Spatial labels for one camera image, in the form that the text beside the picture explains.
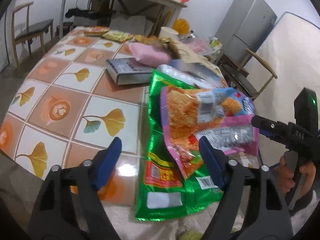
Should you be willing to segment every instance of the white cup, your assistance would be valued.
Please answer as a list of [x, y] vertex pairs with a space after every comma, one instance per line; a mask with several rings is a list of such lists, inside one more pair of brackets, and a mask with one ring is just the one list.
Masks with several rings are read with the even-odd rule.
[[159, 34], [159, 39], [165, 39], [165, 38], [173, 38], [178, 39], [178, 32], [174, 29], [168, 28], [168, 27], [161, 27], [161, 31]]

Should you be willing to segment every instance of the black cushion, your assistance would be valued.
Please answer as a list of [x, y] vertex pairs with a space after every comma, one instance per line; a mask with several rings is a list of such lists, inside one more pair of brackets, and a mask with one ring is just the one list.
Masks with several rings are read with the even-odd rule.
[[228, 66], [226, 64], [221, 64], [220, 69], [222, 74], [227, 74], [231, 76], [232, 81], [237, 87], [241, 87], [246, 96], [250, 98], [255, 98], [258, 94], [257, 90], [251, 85], [251, 83], [241, 74], [240, 71], [237, 71], [234, 67]]
[[44, 32], [46, 30], [49, 31], [49, 26], [53, 23], [53, 19], [39, 22], [33, 25], [30, 25], [28, 29], [25, 29], [22, 31], [14, 40], [18, 41], [21, 40], [27, 36], [31, 36], [33, 34], [39, 33], [39, 32]]

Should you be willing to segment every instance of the finger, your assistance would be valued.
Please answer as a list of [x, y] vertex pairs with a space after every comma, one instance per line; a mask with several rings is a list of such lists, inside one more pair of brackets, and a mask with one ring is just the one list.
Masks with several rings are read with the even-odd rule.
[[280, 163], [281, 166], [285, 166], [286, 165], [284, 156], [281, 156], [279, 163]]
[[306, 180], [301, 188], [301, 192], [299, 195], [299, 198], [302, 198], [305, 194], [307, 194], [310, 191], [312, 187], [312, 184], [316, 176], [316, 167], [313, 164], [313, 162], [308, 162], [305, 165], [301, 166], [299, 170], [302, 174], [306, 174]]
[[278, 174], [280, 177], [283, 177], [286, 179], [292, 179], [294, 176], [294, 172], [286, 166], [280, 166], [278, 168]]
[[285, 179], [282, 177], [278, 178], [278, 183], [280, 185], [280, 187], [284, 187], [284, 188], [293, 188], [296, 184], [292, 179]]
[[283, 193], [288, 193], [290, 191], [290, 188], [286, 188], [286, 187], [280, 187], [280, 188]]

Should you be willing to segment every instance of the pink towel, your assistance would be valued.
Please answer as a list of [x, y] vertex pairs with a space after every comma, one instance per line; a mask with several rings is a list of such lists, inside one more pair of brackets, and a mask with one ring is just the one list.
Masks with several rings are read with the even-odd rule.
[[136, 61], [150, 67], [169, 64], [171, 61], [171, 57], [164, 48], [158, 48], [138, 42], [132, 43], [129, 48]]

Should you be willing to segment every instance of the refrigerator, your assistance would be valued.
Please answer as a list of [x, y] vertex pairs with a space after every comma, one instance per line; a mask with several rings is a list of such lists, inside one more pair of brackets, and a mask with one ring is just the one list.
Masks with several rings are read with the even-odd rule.
[[277, 16], [264, 0], [234, 0], [215, 37], [224, 54], [240, 64], [245, 49], [256, 52], [271, 32]]

